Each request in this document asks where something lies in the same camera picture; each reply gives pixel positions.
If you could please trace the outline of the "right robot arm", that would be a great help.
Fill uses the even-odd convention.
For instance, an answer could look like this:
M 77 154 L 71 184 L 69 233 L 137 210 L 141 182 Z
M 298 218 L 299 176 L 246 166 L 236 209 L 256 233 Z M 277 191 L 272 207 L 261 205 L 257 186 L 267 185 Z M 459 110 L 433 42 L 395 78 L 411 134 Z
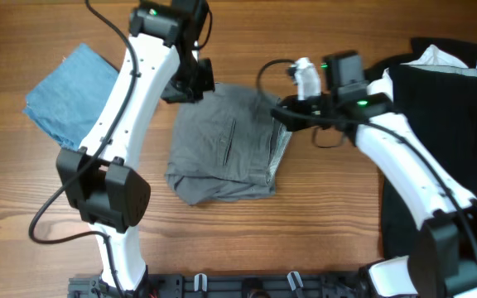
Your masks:
M 288 130 L 334 128 L 369 157 L 400 194 L 417 227 L 403 257 L 360 272 L 362 297 L 477 297 L 477 198 L 422 145 L 393 106 L 393 86 L 368 81 L 355 51 L 328 55 L 320 67 L 289 60 L 296 94 L 271 112 Z

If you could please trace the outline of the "grey shorts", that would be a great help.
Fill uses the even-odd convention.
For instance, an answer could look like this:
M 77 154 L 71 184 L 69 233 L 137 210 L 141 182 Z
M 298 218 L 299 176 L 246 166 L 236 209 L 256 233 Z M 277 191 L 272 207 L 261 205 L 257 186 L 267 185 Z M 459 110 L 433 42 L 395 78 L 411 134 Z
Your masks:
M 219 83 L 179 107 L 166 183 L 189 205 L 272 196 L 291 137 L 256 89 Z

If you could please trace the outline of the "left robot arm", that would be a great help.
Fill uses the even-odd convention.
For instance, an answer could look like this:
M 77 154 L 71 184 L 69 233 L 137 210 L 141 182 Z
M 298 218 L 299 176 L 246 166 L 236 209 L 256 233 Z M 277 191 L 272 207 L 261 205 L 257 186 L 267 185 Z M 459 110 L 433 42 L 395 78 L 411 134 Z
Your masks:
M 129 18 L 123 65 L 95 125 L 78 149 L 60 151 L 56 168 L 69 205 L 89 224 L 104 266 L 89 282 L 70 281 L 70 297 L 146 297 L 147 264 L 138 224 L 150 185 L 137 173 L 159 100 L 195 103 L 214 90 L 212 65 L 199 59 L 213 15 L 205 1 L 142 1 Z

